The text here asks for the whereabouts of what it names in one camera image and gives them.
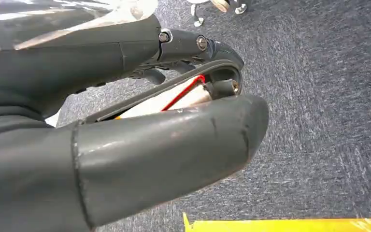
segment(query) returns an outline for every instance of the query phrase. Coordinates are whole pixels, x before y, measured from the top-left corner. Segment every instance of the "transparent plastic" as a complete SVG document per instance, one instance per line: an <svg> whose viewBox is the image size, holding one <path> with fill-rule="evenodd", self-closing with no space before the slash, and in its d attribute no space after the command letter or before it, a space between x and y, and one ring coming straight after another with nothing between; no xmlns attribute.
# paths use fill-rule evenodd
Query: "transparent plastic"
<svg viewBox="0 0 371 232"><path fill-rule="evenodd" d="M0 0L0 50L20 50L69 33L151 16L157 0Z"/></svg>

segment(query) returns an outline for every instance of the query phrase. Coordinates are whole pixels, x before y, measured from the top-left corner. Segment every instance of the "yellow object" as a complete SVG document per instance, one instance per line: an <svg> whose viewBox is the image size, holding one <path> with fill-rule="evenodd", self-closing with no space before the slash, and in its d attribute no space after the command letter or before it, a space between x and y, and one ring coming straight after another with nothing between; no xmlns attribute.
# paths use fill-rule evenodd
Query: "yellow object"
<svg viewBox="0 0 371 232"><path fill-rule="evenodd" d="M371 218L195 221L183 213L185 232L371 232Z"/></svg>

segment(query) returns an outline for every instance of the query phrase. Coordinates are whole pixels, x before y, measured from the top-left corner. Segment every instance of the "red wire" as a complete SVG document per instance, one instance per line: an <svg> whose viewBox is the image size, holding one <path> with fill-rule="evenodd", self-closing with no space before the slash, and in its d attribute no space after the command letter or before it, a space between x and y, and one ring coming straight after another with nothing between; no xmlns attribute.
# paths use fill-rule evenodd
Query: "red wire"
<svg viewBox="0 0 371 232"><path fill-rule="evenodd" d="M182 97L184 97L188 92L190 92L198 82L203 82L205 83L205 77L203 75L198 75L194 81L188 85L185 89L183 89L183 91L181 91L177 96L175 96L175 98L170 102L168 103L162 111L166 111L166 110L169 110L176 102L178 102L178 100L180 100Z"/></svg>

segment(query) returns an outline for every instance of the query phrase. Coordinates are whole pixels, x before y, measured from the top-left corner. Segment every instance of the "white component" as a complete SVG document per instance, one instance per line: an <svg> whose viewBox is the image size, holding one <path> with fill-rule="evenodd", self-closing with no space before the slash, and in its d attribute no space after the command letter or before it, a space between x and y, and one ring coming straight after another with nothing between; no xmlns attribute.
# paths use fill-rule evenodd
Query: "white component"
<svg viewBox="0 0 371 232"><path fill-rule="evenodd" d="M176 96L178 96L184 89L190 86L190 84L192 84L194 80L195 78L192 78L168 91L147 99L142 103L127 110L118 118L135 117L161 112ZM212 100L210 93L204 89L202 84L198 84L189 93L187 93L179 101L177 101L170 108L170 110L190 107L192 105L207 102L210 100Z"/></svg>

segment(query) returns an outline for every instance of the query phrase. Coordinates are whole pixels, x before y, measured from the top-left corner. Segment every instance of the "plastic wrap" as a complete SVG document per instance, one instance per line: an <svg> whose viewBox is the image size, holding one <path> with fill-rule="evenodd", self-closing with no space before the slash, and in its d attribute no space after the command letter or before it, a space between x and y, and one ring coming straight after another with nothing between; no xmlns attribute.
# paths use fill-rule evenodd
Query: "plastic wrap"
<svg viewBox="0 0 371 232"><path fill-rule="evenodd" d="M157 0L0 0L0 50L20 50L74 31L143 20Z"/></svg>
<svg viewBox="0 0 371 232"><path fill-rule="evenodd" d="M185 232L371 232L371 218L188 222Z"/></svg>

